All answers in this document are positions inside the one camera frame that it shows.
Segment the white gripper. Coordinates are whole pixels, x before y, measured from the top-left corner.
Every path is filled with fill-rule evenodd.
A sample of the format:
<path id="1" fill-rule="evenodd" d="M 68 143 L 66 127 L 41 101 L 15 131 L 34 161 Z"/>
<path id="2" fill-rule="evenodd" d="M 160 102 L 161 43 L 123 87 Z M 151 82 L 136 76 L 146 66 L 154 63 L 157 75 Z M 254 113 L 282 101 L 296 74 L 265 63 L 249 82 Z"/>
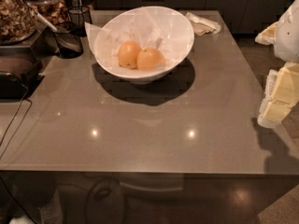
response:
<path id="1" fill-rule="evenodd" d="M 274 129 L 299 102 L 299 0 L 294 0 L 280 17 L 255 37 L 262 45 L 274 45 L 275 55 L 285 62 L 279 70 L 271 69 L 264 89 L 257 122 Z"/>

